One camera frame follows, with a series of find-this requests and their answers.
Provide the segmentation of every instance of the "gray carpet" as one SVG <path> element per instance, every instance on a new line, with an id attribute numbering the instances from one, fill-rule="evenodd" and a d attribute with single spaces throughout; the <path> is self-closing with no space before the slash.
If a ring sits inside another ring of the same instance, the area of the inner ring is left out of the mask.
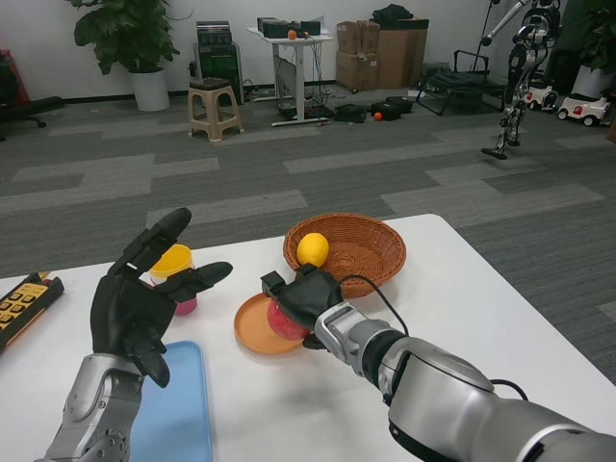
<path id="1" fill-rule="evenodd" d="M 0 276 L 111 261 L 178 206 L 193 211 L 192 247 L 282 235 L 329 212 L 435 213 L 616 383 L 616 145 L 605 129 L 531 113 L 523 146 L 500 162 L 479 153 L 498 133 L 493 111 L 272 129 L 273 105 L 253 103 L 246 132 L 219 145 L 189 138 L 186 114 L 185 98 L 157 114 L 92 103 L 45 115 L 46 129 L 7 127 Z"/>

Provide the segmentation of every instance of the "black bag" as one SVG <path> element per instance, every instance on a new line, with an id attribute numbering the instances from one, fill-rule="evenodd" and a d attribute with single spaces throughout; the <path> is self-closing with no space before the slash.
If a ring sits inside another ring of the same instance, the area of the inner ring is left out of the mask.
<path id="1" fill-rule="evenodd" d="M 391 4 L 382 10 L 376 10 L 372 13 L 374 22 L 378 24 L 388 24 L 396 22 L 399 19 L 413 19 L 413 14 L 400 5 Z"/>
<path id="2" fill-rule="evenodd" d="M 388 96 L 385 101 L 399 106 L 403 114 L 411 114 L 413 111 L 413 101 L 408 96 Z"/>
<path id="3" fill-rule="evenodd" d="M 376 113 L 383 115 L 383 120 L 397 120 L 402 116 L 402 109 L 394 103 L 383 101 L 382 103 L 372 104 L 371 113 L 374 116 Z"/>
<path id="4" fill-rule="evenodd" d="M 366 108 L 356 104 L 345 104 L 336 108 L 334 120 L 338 122 L 364 123 Z"/>

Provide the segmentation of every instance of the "blue tray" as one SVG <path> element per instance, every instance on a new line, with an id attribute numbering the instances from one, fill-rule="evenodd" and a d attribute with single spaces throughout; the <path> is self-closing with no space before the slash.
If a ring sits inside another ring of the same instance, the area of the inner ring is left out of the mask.
<path id="1" fill-rule="evenodd" d="M 166 388 L 143 383 L 131 433 L 131 462 L 211 462 L 210 419 L 203 353 L 193 342 L 167 345 Z"/>

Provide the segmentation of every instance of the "white table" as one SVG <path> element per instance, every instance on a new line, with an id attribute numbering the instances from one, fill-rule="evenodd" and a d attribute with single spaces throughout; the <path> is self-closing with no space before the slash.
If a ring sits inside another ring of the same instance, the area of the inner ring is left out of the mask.
<path id="1" fill-rule="evenodd" d="M 581 424 L 614 432 L 616 388 L 448 224 L 436 216 L 389 224 L 406 241 L 408 258 L 383 288 L 412 335 L 468 359 L 490 378 L 516 381 L 532 400 Z M 175 318 L 164 338 L 193 340 L 204 350 L 215 460 L 287 462 L 290 454 L 296 462 L 416 460 L 389 435 L 378 391 L 331 354 L 266 357 L 236 341 L 234 315 L 260 291 L 260 276 L 292 275 L 282 242 L 197 250 L 197 265 L 226 260 L 235 269 L 199 296 L 196 312 Z M 30 462 L 51 443 L 81 359 L 91 352 L 90 302 L 108 266 L 58 271 L 65 294 L 0 356 L 3 461 Z M 0 280 L 0 290 L 18 279 Z M 356 306 L 396 325 L 375 295 Z"/>
<path id="2" fill-rule="evenodd" d="M 278 83 L 276 82 L 277 64 L 276 57 L 280 58 L 280 45 L 292 46 L 295 50 L 295 107 L 297 109 L 297 117 L 294 120 L 286 120 L 284 122 L 274 122 L 272 127 L 284 127 L 286 125 L 298 125 L 301 123 L 312 123 L 327 120 L 327 118 L 305 118 L 304 115 L 304 47 L 314 45 L 315 43 L 323 43 L 324 41 L 331 41 L 333 38 L 328 35 L 311 36 L 310 38 L 296 38 L 290 40 L 288 38 L 266 38 L 263 33 L 259 32 L 256 27 L 248 27 L 248 32 L 254 34 L 260 39 L 271 44 L 271 50 L 273 54 L 273 80 L 274 80 L 274 94 L 272 97 L 257 98 L 254 101 L 272 101 L 278 99 Z"/>

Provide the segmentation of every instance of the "plastic stool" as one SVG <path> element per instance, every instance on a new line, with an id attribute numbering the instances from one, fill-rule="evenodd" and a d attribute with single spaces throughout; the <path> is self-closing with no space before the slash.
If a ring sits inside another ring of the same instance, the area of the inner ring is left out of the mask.
<path id="1" fill-rule="evenodd" d="M 232 113 L 220 108 L 218 99 L 224 94 L 231 98 Z M 194 112 L 193 101 L 196 96 L 201 98 L 201 102 L 205 106 L 204 114 Z M 210 78 L 203 79 L 202 82 L 191 82 L 189 88 L 189 136 L 192 136 L 196 130 L 203 130 L 208 134 L 210 141 L 222 141 L 222 132 L 235 126 L 240 129 L 240 133 L 244 132 L 238 102 L 229 81 Z"/>

